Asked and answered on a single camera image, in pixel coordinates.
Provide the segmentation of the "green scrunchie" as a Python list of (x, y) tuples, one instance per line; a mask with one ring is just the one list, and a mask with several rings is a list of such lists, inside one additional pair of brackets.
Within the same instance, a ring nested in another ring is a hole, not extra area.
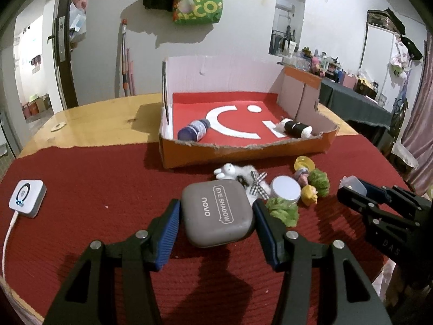
[(330, 192), (330, 181), (327, 173), (314, 169), (308, 174), (308, 183), (316, 188), (319, 197), (326, 197)]
[(287, 228), (297, 226), (299, 220), (298, 205), (281, 197), (272, 197), (266, 202), (271, 216), (281, 220)]

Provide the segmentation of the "clear plastic small box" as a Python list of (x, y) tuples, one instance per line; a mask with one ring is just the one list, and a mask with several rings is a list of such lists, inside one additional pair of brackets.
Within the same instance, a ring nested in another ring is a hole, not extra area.
[(340, 184), (338, 188), (346, 187), (357, 192), (360, 195), (367, 195), (367, 188), (361, 183), (361, 181), (354, 175), (350, 175), (349, 177), (343, 176), (340, 180)]

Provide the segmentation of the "white round tin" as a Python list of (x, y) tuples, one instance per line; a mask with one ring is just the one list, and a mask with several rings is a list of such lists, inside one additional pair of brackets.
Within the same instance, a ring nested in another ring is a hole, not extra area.
[(271, 197), (282, 198), (290, 203), (297, 203), (301, 196), (301, 186), (295, 179), (286, 175), (275, 177), (270, 188)]

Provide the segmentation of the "yellow pink doll figure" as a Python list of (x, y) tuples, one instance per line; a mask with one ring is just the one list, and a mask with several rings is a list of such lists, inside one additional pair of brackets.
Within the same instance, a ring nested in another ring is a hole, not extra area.
[(306, 206), (312, 206), (317, 203), (317, 189), (308, 183), (309, 171), (307, 168), (300, 168), (294, 174), (295, 181), (301, 187), (301, 201)]

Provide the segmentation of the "white fluffy bunny hair clip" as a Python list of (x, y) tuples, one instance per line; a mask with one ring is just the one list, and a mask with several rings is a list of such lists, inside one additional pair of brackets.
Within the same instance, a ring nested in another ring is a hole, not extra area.
[(241, 183), (250, 205), (257, 199), (268, 200), (271, 196), (270, 186), (266, 183), (267, 173), (259, 173), (252, 165), (240, 167), (227, 163), (215, 169), (214, 175), (217, 180), (236, 180)]

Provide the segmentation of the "grey eye shadow case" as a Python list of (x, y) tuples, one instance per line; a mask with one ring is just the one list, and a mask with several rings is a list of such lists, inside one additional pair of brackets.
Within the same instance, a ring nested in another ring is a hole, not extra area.
[(197, 247), (232, 243), (252, 232), (252, 206), (235, 180), (190, 184), (182, 191), (181, 207), (186, 236)]

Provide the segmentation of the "yellow bottle cap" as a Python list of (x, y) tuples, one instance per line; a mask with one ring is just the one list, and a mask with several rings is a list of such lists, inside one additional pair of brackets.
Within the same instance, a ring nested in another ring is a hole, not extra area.
[(296, 171), (303, 169), (306, 169), (307, 171), (312, 171), (315, 168), (316, 164), (314, 163), (314, 161), (305, 155), (298, 156), (294, 162), (294, 169)]

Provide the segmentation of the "dark blue ink bottle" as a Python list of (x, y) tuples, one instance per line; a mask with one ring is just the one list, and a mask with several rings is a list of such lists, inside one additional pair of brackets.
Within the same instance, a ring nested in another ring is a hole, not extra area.
[(211, 127), (207, 119), (194, 120), (178, 131), (178, 140), (199, 142)]

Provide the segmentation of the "white black socks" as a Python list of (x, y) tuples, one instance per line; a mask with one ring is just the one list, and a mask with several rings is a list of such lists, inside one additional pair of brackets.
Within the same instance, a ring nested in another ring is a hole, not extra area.
[(302, 122), (297, 122), (289, 118), (283, 118), (276, 126), (275, 130), (282, 134), (287, 134), (296, 139), (309, 139), (312, 137), (313, 128)]

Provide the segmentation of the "pink curtain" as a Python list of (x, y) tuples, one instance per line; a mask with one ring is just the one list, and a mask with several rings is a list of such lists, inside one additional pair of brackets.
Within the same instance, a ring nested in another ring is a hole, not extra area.
[(432, 185), (432, 140), (432, 33), (429, 32), (421, 87), (402, 137), (402, 144), (419, 163), (405, 178), (418, 195), (425, 194)]

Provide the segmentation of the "dark cloth side table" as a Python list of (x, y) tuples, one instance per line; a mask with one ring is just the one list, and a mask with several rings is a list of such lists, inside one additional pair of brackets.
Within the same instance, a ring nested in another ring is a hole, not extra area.
[(319, 102), (346, 122), (354, 121), (390, 128), (391, 113), (369, 97), (327, 78), (322, 79)]

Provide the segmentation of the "red knitted table cloth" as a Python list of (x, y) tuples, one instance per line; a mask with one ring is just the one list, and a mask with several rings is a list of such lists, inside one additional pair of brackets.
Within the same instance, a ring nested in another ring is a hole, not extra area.
[[(330, 191), (299, 206), (297, 233), (341, 240), (374, 279), (385, 256), (365, 239), (362, 216), (339, 203), (342, 178), (403, 186), (391, 163), (363, 136), (341, 136), (312, 157)], [(215, 164), (167, 170), (159, 146), (46, 148), (16, 159), (1, 181), (1, 271), (16, 298), (45, 317), (91, 242), (116, 243), (146, 228), (187, 186), (214, 178)], [(283, 276), (266, 262), (255, 233), (202, 247), (185, 219), (168, 263), (152, 274), (165, 324), (270, 324)]]

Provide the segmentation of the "white square charger device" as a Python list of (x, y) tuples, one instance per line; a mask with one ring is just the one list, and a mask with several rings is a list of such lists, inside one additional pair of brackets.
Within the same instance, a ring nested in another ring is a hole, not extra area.
[(20, 180), (9, 199), (9, 208), (26, 217), (35, 218), (46, 192), (42, 180)]

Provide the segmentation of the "orange cardboard box tray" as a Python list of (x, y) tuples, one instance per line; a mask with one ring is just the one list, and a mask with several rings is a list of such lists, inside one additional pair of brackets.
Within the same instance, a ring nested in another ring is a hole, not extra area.
[[(327, 151), (338, 125), (317, 106), (322, 80), (295, 67), (247, 57), (169, 57), (162, 67), (159, 149), (167, 169)], [(178, 140), (194, 120), (211, 127), (199, 142)], [(309, 139), (279, 133), (289, 118), (313, 128)]]

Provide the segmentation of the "white wardrobe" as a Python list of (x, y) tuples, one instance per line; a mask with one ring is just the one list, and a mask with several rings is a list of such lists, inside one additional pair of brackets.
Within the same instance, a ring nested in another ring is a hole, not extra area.
[(424, 55), (397, 15), (389, 8), (367, 12), (359, 76), (365, 76), (375, 91), (373, 100), (388, 112), (406, 98), (412, 67)]

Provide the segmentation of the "small tag on table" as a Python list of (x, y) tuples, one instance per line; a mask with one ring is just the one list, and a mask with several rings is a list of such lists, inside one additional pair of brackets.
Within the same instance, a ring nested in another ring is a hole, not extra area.
[(53, 126), (51, 128), (51, 132), (58, 131), (58, 130), (62, 129), (65, 126), (66, 126), (66, 122), (59, 122), (58, 124), (56, 124), (55, 126)]

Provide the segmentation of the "green tote bag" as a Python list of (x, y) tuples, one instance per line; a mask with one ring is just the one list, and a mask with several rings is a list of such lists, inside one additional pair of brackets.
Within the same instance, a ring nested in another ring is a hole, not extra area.
[(223, 0), (174, 0), (172, 20), (177, 25), (217, 24), (223, 12)]

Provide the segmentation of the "wall mirror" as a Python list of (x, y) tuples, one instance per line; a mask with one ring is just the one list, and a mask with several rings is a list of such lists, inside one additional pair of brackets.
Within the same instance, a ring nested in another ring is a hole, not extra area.
[(276, 0), (269, 54), (282, 57), (298, 51), (304, 8), (305, 0)]

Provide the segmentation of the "black door frame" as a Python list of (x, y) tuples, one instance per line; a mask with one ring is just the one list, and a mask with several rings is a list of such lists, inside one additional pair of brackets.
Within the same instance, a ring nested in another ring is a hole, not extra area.
[(53, 53), (57, 85), (63, 109), (78, 106), (73, 82), (70, 50), (70, 3), (72, 0), (56, 0), (53, 24)]

